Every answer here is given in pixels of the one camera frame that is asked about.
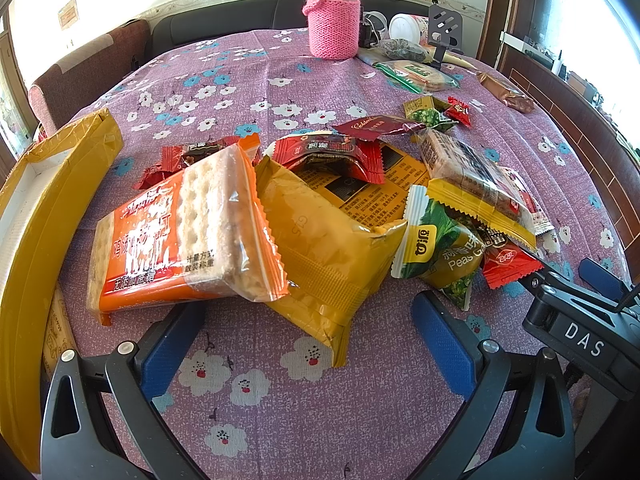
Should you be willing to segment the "small red candy packet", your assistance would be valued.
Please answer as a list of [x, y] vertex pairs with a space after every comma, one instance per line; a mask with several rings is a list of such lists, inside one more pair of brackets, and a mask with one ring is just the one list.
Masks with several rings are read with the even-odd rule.
[[513, 283], [543, 267], [536, 257], [512, 242], [490, 246], [484, 252], [483, 275], [490, 289]]

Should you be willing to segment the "pink knit-sleeved bottle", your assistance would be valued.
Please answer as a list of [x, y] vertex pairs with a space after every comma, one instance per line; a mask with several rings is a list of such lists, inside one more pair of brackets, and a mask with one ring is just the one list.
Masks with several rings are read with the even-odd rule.
[[307, 0], [310, 52], [316, 58], [344, 61], [357, 55], [360, 0]]

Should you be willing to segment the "black phone stand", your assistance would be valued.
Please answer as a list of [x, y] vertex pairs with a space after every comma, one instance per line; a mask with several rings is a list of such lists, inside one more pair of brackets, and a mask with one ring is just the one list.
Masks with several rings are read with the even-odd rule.
[[427, 43], [435, 48], [431, 66], [439, 68], [446, 53], [462, 54], [462, 16], [432, 3], [427, 18]]

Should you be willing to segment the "round cookie pack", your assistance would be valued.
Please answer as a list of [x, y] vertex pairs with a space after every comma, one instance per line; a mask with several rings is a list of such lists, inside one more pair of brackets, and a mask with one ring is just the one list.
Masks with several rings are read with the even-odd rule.
[[435, 92], [459, 87], [459, 83], [454, 77], [422, 63], [408, 60], [387, 61], [376, 62], [373, 67], [414, 93]]

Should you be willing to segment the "green peas snack pack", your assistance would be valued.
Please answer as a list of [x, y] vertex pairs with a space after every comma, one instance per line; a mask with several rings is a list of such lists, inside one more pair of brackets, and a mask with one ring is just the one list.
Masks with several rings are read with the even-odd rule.
[[480, 234], [428, 196], [424, 185], [409, 188], [404, 219], [407, 229], [390, 275], [420, 278], [461, 311], [469, 310], [474, 274], [487, 248]]

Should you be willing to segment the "orange cracker pack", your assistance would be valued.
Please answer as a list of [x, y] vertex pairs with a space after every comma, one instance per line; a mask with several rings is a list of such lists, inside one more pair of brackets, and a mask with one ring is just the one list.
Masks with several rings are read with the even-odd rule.
[[240, 296], [276, 301], [288, 279], [246, 136], [186, 166], [103, 217], [88, 271], [87, 309], [116, 311]]

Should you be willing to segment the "red twisted candy pack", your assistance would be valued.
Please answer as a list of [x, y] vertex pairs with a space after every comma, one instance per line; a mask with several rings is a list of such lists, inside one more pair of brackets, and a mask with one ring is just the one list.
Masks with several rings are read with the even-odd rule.
[[147, 190], [153, 185], [171, 177], [180, 170], [192, 166], [200, 160], [218, 153], [228, 146], [237, 144], [239, 136], [224, 136], [218, 140], [207, 140], [192, 144], [163, 146], [160, 161], [154, 166], [145, 168], [140, 180], [134, 185], [137, 191]]

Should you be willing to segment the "white plastic cup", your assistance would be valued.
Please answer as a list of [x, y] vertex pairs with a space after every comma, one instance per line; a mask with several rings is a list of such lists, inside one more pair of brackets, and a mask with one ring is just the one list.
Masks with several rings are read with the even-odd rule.
[[395, 14], [388, 24], [388, 33], [390, 39], [405, 39], [425, 47], [428, 45], [428, 18], [407, 13]]

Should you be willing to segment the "dark seed bag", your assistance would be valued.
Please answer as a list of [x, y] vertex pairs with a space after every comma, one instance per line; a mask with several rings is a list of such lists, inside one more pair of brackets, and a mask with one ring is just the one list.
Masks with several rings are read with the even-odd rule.
[[376, 47], [382, 55], [394, 61], [407, 60], [423, 64], [433, 61], [433, 55], [420, 44], [402, 38], [382, 39], [376, 44]]

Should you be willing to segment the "small green yellow pack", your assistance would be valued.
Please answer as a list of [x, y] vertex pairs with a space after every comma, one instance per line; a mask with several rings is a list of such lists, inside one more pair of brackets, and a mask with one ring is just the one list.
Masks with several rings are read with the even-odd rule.
[[448, 117], [436, 106], [432, 96], [420, 96], [420, 98], [405, 102], [402, 107], [405, 118], [413, 122], [420, 122], [439, 132], [446, 132], [458, 124], [456, 120]]

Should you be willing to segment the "red dark candy pack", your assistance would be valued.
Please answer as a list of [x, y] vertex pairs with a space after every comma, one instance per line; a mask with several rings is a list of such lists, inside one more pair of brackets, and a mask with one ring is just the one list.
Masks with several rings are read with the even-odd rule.
[[371, 184], [385, 181], [381, 143], [331, 130], [291, 134], [273, 141], [264, 154], [293, 172], [332, 172]]

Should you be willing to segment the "clear cracker pack yellow edge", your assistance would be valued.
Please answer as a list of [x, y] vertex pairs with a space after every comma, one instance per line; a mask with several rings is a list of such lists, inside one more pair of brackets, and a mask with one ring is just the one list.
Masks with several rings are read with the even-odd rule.
[[430, 176], [427, 193], [436, 202], [530, 248], [553, 230], [548, 214], [517, 171], [431, 128], [418, 135], [416, 144]]

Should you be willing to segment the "dark red Golden wafer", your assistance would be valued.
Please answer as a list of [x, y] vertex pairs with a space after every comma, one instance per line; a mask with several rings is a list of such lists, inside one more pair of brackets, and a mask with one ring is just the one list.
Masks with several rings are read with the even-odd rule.
[[334, 129], [344, 136], [353, 136], [363, 141], [378, 140], [380, 136], [394, 134], [417, 133], [426, 128], [422, 122], [414, 122], [406, 118], [386, 115], [361, 117], [337, 125]]

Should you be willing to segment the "yellow snack bag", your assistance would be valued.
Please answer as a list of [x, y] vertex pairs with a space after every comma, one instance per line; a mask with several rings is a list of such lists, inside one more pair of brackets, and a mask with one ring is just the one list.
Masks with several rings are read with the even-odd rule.
[[407, 221], [369, 228], [264, 156], [255, 167], [257, 194], [276, 242], [288, 293], [267, 306], [346, 364], [352, 319], [390, 272]]

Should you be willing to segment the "small red candy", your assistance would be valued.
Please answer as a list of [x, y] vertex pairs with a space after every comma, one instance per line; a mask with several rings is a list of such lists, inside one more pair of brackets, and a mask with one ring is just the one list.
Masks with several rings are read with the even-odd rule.
[[459, 124], [469, 127], [471, 125], [469, 105], [453, 96], [448, 96], [447, 102], [448, 107], [445, 110], [445, 115]]

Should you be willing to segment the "yellow cardboard tray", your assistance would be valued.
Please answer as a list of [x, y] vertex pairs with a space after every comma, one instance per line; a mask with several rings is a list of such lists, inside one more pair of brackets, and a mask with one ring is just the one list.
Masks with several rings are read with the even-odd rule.
[[62, 263], [100, 183], [124, 146], [102, 108], [34, 144], [1, 189], [1, 434], [40, 469], [40, 370]]

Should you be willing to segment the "black sofa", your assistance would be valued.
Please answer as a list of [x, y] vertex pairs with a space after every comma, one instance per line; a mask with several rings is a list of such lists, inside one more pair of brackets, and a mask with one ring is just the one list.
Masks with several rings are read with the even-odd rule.
[[[307, 0], [238, 0], [169, 15], [154, 26], [145, 54], [155, 58], [197, 41], [254, 29], [302, 28], [329, 7], [328, 0], [321, 0], [304, 15], [306, 3]], [[358, 0], [354, 12], [330, 18], [328, 24], [320, 25], [318, 29], [332, 39], [345, 39], [350, 32], [358, 34], [364, 12], [378, 11], [389, 20], [397, 14], [427, 16], [429, 8], [428, 4], [408, 0]]]

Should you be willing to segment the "brown snack wrapper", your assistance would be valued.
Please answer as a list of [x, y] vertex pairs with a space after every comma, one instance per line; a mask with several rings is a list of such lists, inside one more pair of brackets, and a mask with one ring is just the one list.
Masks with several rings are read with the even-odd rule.
[[531, 113], [535, 102], [520, 89], [505, 84], [488, 73], [477, 73], [478, 82], [498, 101], [522, 114]]

